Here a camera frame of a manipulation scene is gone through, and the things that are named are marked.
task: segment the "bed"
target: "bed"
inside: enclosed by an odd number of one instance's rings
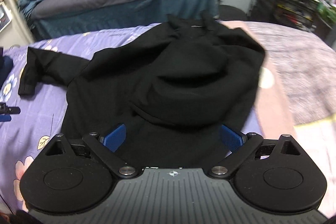
[[[255,22],[225,24],[244,28],[268,51],[258,97],[243,132],[257,132],[265,138],[292,134],[327,178],[328,190],[320,210],[332,216],[336,213],[336,53],[315,35],[291,28]],[[90,59],[94,52],[127,44],[155,25],[63,36],[31,47]],[[49,138],[59,132],[67,103],[64,88],[43,84],[38,85],[34,97],[21,99],[17,89],[26,47],[6,50],[5,55],[13,58],[14,68],[0,90],[0,101],[19,106],[21,114],[0,123],[0,157],[6,159],[0,165],[0,194],[15,211],[26,209],[20,179]],[[7,208],[4,201],[0,204],[2,210]]]
[[[147,26],[165,22],[167,14],[199,18],[208,10],[216,14],[214,0],[43,0],[31,12],[29,24],[37,38],[111,28]]]

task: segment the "purple bed sheet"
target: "purple bed sheet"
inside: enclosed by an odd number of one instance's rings
[[[95,52],[108,47],[125,45],[155,25],[64,36],[44,40],[30,47],[91,59]],[[11,122],[0,123],[0,194],[2,197],[0,211],[8,209],[8,206],[12,211],[26,210],[19,189],[20,179],[49,138],[59,133],[67,108],[64,87],[39,83],[33,97],[19,97],[17,90],[26,64],[26,53],[27,47],[12,48],[4,53],[13,59],[14,68],[0,90],[0,101],[6,102],[8,106],[19,106],[21,114],[13,115]],[[244,133],[250,131],[261,134],[254,110],[251,111],[243,129]]]

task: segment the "black stool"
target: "black stool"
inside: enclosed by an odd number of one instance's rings
[[[218,12],[219,12],[219,19],[223,21],[231,21],[231,20],[247,21],[246,14],[236,7],[232,7],[229,5],[219,5]]]

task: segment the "metal screw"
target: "metal screw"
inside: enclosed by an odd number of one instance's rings
[[[227,168],[225,168],[224,166],[214,166],[213,168],[211,168],[211,172],[215,175],[224,175],[227,173]]]
[[[119,169],[119,173],[125,176],[133,175],[135,173],[134,167],[124,166]]]

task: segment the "floral pattern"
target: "floral pattern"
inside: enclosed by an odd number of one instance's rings
[[[260,68],[260,73],[259,73],[259,87],[262,89],[270,89],[271,87],[274,86],[275,79],[272,74],[272,72],[265,68],[261,67]]]
[[[0,102],[7,102],[10,96],[12,95],[12,90],[16,86],[17,79],[14,75],[11,75],[7,82],[4,84],[1,91]]]
[[[15,174],[16,174],[16,178],[13,182],[14,184],[14,194],[16,196],[16,199],[19,201],[22,201],[22,210],[28,212],[28,209],[26,207],[26,203],[23,200],[23,197],[21,195],[20,192],[20,180],[23,176],[23,174],[25,173],[25,171],[28,169],[28,167],[31,165],[31,163],[33,162],[33,157],[32,156],[28,156],[25,160],[25,163],[23,164],[22,161],[18,160],[17,163],[15,164]]]
[[[50,136],[41,137],[40,140],[39,140],[39,143],[37,145],[37,150],[40,150],[43,147],[45,147],[47,145],[49,139],[50,139]]]
[[[58,51],[58,47],[52,47],[52,45],[48,45],[44,48],[44,50],[46,51],[53,51],[53,52],[57,52]]]
[[[23,70],[25,69],[25,67],[23,67],[20,71],[20,74],[19,74],[19,79],[21,79],[21,76],[22,76],[22,73],[23,73]]]

